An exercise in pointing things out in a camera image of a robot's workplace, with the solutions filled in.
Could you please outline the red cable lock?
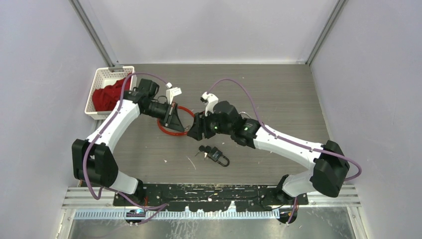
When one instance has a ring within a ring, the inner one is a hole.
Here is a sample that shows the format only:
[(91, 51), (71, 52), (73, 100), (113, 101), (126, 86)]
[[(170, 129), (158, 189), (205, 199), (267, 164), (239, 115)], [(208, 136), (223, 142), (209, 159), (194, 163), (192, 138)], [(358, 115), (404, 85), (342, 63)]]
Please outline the red cable lock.
[[(190, 114), (193, 118), (195, 117), (195, 114), (190, 110), (190, 109), (188, 109), (188, 108), (186, 108), (186, 107), (183, 107), (183, 106), (178, 106), (178, 109), (180, 109), (180, 110), (183, 110), (183, 111), (185, 111), (185, 112), (187, 112), (188, 114)], [(185, 136), (185, 135), (187, 135), (187, 133), (188, 133), (188, 131), (189, 131), (189, 129), (190, 129), (190, 127), (189, 126), (187, 126), (187, 127), (185, 127), (185, 130), (183, 131), (183, 132), (173, 132), (173, 131), (168, 131), (167, 129), (165, 129), (162, 125), (161, 125), (161, 123), (159, 122), (159, 120), (157, 119), (157, 126), (159, 127), (159, 129), (163, 132), (163, 133), (165, 133), (165, 134), (167, 134), (167, 135), (171, 135), (171, 136)]]

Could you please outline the black-headed key bunch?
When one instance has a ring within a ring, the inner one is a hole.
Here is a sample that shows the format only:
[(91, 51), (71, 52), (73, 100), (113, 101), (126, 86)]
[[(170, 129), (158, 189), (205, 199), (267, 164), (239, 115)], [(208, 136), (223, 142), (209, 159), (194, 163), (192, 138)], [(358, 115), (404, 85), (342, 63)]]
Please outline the black-headed key bunch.
[(210, 153), (211, 150), (212, 150), (212, 147), (211, 146), (201, 145), (201, 146), (198, 147), (198, 151), (195, 154), (195, 156), (198, 156), (200, 153), (203, 153), (204, 154), (204, 159), (205, 159), (205, 158), (207, 158), (208, 153)]

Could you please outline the black Kaijing padlock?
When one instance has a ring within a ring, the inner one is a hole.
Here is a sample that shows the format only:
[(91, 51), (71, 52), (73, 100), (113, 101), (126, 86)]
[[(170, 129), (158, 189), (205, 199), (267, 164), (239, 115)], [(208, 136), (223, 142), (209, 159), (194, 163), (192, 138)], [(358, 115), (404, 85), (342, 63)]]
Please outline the black Kaijing padlock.
[(218, 163), (222, 167), (228, 167), (230, 160), (217, 147), (207, 146), (207, 157), (213, 162)]

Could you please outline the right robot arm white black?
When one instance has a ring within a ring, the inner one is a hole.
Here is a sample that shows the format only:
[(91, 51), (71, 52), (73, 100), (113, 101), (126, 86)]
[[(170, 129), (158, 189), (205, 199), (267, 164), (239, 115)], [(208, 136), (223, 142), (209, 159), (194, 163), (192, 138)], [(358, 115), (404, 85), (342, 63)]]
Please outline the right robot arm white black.
[(276, 197), (284, 205), (300, 194), (314, 191), (337, 197), (350, 169), (336, 142), (321, 144), (283, 134), (255, 119), (244, 118), (227, 101), (217, 103), (211, 111), (196, 113), (187, 133), (197, 141), (216, 134), (228, 135), (241, 146), (266, 150), (307, 168), (306, 172), (285, 175), (280, 180)]

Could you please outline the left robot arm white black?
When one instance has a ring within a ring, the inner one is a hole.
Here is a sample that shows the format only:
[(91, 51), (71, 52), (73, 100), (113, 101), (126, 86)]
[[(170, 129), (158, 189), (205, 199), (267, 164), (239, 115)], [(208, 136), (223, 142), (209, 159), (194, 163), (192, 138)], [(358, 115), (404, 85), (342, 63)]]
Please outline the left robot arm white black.
[(86, 139), (73, 142), (73, 174), (76, 179), (125, 193), (127, 201), (134, 206), (143, 203), (143, 182), (119, 170), (113, 151), (126, 129), (140, 115), (156, 118), (162, 126), (184, 132), (178, 105), (173, 101), (182, 91), (172, 87), (171, 83), (166, 86), (166, 101), (161, 103), (155, 98), (159, 85), (141, 79), (138, 87), (123, 92), (122, 99), (95, 132)]

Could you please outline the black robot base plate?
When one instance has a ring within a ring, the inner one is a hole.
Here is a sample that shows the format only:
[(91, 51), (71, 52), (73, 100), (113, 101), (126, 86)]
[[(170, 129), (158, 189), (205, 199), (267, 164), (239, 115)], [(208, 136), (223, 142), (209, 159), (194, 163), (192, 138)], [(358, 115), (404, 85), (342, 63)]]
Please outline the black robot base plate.
[(227, 211), (234, 204), (236, 212), (265, 212), (271, 207), (290, 206), (276, 198), (275, 185), (233, 184), (144, 184), (144, 199), (130, 195), (136, 203), (147, 207), (167, 204), (169, 212)]

